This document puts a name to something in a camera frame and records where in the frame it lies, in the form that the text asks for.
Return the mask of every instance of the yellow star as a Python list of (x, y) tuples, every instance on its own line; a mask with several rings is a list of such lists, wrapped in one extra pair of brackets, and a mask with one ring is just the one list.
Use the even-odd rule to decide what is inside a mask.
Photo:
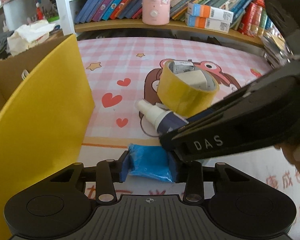
[(87, 67), (87, 69), (90, 69), (91, 71), (94, 71), (96, 68), (100, 68), (102, 67), (101, 62), (98, 63), (91, 63), (89, 67)]

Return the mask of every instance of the textured grip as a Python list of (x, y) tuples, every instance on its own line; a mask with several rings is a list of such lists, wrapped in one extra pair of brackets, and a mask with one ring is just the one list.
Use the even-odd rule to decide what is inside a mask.
[[(176, 195), (123, 195), (97, 208), (91, 220), (58, 240), (240, 240), (221, 231), (199, 206), (183, 204)], [(19, 236), (11, 240), (26, 240)], [(282, 235), (273, 240), (290, 240)]]

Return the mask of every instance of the red heart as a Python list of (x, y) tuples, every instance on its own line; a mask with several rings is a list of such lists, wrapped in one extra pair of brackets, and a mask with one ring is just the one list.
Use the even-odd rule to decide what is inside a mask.
[(120, 128), (122, 128), (128, 124), (128, 119), (127, 118), (125, 118), (125, 119), (118, 118), (115, 122), (117, 123), (117, 125)]
[(117, 82), (117, 84), (119, 86), (122, 86), (122, 87), (127, 87), (128, 85), (130, 85), (130, 83), (131, 83), (131, 79), (130, 78), (125, 78), (124, 81), (123, 80), (119, 80)]
[(122, 101), (122, 96), (117, 95), (113, 97), (112, 93), (106, 93), (101, 99), (101, 102), (105, 108), (115, 106), (121, 101)]

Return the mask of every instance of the plastic bag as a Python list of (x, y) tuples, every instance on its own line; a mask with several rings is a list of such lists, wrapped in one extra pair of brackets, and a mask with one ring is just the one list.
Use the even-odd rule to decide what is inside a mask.
[(130, 175), (173, 182), (167, 152), (161, 146), (129, 145)]

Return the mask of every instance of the yellow tape roll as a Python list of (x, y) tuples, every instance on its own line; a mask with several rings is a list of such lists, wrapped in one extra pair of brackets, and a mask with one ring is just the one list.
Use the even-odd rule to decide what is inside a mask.
[(219, 91), (218, 82), (207, 72), (202, 71), (210, 85), (209, 90), (199, 90), (180, 80), (169, 66), (168, 60), (164, 64), (157, 94), (162, 103), (170, 110), (184, 117), (191, 117), (211, 106), (215, 94)]

